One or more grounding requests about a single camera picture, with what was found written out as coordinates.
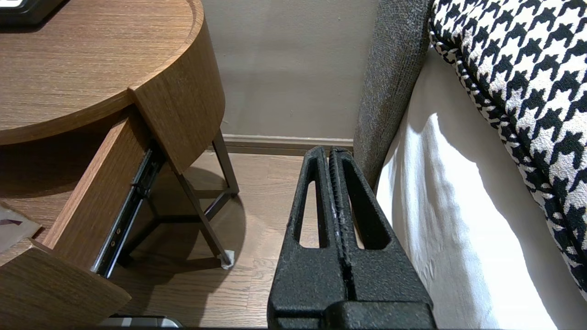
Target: white bed sheet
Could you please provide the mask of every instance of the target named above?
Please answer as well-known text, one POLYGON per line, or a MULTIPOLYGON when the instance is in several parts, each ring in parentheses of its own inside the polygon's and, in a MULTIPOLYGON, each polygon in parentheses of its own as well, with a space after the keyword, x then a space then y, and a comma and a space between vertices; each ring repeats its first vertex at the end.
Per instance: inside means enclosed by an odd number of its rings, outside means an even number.
POLYGON ((377 200, 440 328, 585 329, 581 297, 497 132, 430 50, 377 200))

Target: wooden floor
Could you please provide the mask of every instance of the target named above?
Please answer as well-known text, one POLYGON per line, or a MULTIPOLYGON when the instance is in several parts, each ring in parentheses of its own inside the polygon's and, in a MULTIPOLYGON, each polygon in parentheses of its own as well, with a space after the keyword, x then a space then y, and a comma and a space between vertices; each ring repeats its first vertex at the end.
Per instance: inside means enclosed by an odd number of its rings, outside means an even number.
MULTIPOLYGON (((165 315, 185 326, 266 326, 266 303, 303 157, 230 154, 241 192, 211 224, 223 247, 234 250, 231 270, 205 268, 212 253, 196 224, 161 225, 112 281, 133 297, 120 313, 165 315)), ((222 171, 206 152, 185 176, 205 197, 222 189, 222 171)), ((159 214, 193 213, 175 177, 165 169, 153 191, 159 214)), ((152 213, 141 210, 134 229, 152 213)), ((315 198, 306 204, 301 244, 318 247, 315 198)))

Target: pillow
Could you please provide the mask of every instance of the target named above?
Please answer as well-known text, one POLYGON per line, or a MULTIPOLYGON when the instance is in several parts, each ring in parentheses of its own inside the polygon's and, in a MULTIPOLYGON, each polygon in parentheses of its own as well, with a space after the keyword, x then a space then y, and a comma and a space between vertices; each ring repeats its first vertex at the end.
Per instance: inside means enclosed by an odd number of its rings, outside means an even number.
POLYGON ((586 9, 583 0, 435 0, 429 27, 587 299, 586 9))

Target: gray fabric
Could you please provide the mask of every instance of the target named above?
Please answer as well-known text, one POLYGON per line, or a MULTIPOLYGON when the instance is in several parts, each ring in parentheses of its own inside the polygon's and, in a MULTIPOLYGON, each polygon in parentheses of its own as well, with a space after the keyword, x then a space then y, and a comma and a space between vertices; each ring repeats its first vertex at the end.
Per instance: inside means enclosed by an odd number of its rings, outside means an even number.
POLYGON ((380 0, 353 148, 371 188, 410 100, 429 45, 431 0, 380 0))

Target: wall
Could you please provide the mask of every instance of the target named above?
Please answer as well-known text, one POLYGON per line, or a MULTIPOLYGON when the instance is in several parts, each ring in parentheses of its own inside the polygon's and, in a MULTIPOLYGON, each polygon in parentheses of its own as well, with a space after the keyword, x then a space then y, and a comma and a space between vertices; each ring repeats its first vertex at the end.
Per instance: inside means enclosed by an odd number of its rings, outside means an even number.
POLYGON ((377 0, 203 0, 224 134, 351 139, 377 0))

